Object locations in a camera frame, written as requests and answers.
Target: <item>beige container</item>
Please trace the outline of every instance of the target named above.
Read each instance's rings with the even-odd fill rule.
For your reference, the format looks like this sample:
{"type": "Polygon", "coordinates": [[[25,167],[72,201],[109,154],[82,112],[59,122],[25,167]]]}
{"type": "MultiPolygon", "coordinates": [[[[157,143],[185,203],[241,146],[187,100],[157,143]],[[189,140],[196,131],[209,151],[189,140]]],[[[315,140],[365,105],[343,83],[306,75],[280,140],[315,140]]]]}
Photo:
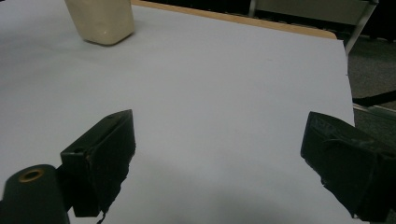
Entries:
{"type": "Polygon", "coordinates": [[[78,34],[85,40],[114,45],[134,31],[130,0],[65,0],[78,34]]]}

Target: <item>white table surface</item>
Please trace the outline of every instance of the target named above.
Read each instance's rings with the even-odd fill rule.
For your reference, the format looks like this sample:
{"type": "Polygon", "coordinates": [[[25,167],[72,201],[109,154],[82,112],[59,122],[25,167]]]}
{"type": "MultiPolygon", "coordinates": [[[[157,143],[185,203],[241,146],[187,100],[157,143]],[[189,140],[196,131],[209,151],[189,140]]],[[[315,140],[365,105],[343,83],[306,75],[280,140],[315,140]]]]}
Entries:
{"type": "Polygon", "coordinates": [[[136,154],[105,223],[360,222],[300,157],[309,111],[353,124],[341,41],[133,11],[135,34],[105,48],[62,0],[0,3],[1,191],[132,108],[136,154]]]}

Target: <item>wooden table edge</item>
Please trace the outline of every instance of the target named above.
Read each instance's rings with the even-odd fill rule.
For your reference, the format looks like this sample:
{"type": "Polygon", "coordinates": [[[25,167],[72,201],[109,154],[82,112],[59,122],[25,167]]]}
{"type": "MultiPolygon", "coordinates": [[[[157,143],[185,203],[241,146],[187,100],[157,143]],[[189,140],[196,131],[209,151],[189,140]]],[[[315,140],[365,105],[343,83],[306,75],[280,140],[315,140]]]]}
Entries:
{"type": "Polygon", "coordinates": [[[188,8],[188,7],[176,7],[176,6],[170,6],[170,5],[141,1],[141,0],[131,0],[131,3],[132,3],[132,5],[135,5],[135,6],[153,7],[153,8],[158,8],[158,9],[162,9],[162,10],[175,11],[175,12],[180,12],[180,13],[185,13],[185,14],[207,17],[207,18],[211,18],[211,19],[217,19],[217,20],[221,20],[221,21],[232,21],[232,22],[237,22],[237,23],[241,23],[241,24],[245,24],[245,25],[259,26],[259,27],[263,27],[263,28],[269,28],[269,29],[278,30],[278,31],[285,31],[285,32],[290,32],[290,33],[295,33],[295,34],[300,34],[300,35],[312,35],[312,36],[324,37],[324,38],[329,38],[329,39],[337,39],[335,34],[333,34],[332,32],[309,28],[309,27],[290,25],[290,24],[273,22],[273,21],[262,21],[262,20],[257,20],[257,19],[242,17],[242,16],[235,16],[235,15],[229,15],[229,14],[223,14],[223,13],[217,13],[217,12],[211,12],[211,11],[203,11],[203,10],[188,8]]]}

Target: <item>gray carpet floor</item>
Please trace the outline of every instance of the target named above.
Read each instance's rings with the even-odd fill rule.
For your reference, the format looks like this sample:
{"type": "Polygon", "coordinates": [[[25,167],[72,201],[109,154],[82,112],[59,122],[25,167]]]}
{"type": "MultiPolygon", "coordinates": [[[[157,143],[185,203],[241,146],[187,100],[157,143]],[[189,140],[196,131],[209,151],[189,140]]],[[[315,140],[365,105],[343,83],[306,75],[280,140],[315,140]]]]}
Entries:
{"type": "MultiPolygon", "coordinates": [[[[396,43],[361,37],[349,53],[348,76],[353,97],[367,97],[395,91],[396,43]]],[[[396,110],[396,102],[381,106],[396,110]]],[[[354,112],[355,125],[358,129],[396,150],[396,119],[386,119],[356,109],[354,112]]],[[[390,213],[386,223],[396,223],[394,212],[390,213]]]]}

